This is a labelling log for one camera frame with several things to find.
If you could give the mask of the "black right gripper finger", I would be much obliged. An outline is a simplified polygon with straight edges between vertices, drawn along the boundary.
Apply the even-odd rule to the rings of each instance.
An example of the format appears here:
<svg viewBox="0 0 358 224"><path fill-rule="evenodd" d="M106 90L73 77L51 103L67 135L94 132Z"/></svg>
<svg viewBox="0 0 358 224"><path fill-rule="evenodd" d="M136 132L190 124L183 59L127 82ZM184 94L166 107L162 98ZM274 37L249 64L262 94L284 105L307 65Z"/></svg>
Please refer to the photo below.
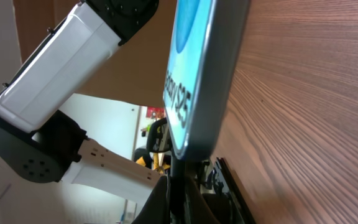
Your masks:
<svg viewBox="0 0 358 224"><path fill-rule="evenodd" d="M161 177L133 224L218 223L195 181L186 175L186 162L171 158L170 173Z"/></svg>

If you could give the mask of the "turquoise screen smartphone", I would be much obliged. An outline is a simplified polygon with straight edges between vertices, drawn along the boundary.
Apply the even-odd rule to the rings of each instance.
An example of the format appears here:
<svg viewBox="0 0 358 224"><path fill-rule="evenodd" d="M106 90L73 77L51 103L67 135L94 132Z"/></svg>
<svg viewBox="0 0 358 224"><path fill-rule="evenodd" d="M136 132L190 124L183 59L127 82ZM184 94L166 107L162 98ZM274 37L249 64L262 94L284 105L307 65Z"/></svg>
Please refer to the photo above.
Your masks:
<svg viewBox="0 0 358 224"><path fill-rule="evenodd" d="M175 157L214 151L241 45L248 0L178 0L163 91Z"/></svg>

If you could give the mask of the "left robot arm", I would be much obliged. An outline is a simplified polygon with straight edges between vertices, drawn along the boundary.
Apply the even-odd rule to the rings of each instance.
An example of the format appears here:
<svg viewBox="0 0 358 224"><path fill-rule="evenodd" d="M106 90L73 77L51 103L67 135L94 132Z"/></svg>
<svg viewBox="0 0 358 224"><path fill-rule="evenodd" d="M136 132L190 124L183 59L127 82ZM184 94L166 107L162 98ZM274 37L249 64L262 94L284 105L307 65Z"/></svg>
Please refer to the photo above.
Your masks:
<svg viewBox="0 0 358 224"><path fill-rule="evenodd" d="M60 107L155 14L157 1L81 1L0 93L0 157L23 179L144 205L160 179L98 144Z"/></svg>

